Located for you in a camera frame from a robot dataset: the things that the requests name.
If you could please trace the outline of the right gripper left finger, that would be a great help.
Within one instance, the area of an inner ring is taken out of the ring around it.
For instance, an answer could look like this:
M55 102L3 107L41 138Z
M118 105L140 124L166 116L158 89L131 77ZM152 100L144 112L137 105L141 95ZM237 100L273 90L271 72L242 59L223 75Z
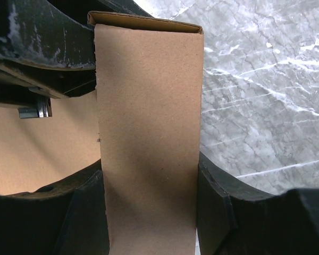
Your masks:
M35 192L0 195L0 254L108 254L100 161Z

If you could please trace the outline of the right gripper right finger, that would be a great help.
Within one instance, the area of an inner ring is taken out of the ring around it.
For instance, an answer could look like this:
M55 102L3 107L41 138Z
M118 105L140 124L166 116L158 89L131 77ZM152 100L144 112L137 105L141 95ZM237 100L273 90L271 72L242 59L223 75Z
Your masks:
M200 155L197 232L201 254L319 254L319 189L272 195Z

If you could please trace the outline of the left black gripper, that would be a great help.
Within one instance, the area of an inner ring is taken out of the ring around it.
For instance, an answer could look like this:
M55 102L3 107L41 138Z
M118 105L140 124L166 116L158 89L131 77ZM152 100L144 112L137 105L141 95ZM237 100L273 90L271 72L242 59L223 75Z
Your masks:
M134 1L0 1L1 108L20 119L51 117L51 97L95 90L90 11L149 16Z

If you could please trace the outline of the brown cardboard box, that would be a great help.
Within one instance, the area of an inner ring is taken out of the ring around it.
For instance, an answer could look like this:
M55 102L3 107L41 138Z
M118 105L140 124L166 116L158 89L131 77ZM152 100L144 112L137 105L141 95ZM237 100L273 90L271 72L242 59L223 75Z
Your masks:
M95 90L52 116L0 107L0 195L100 161L108 254L194 254L204 35L200 26L90 11Z

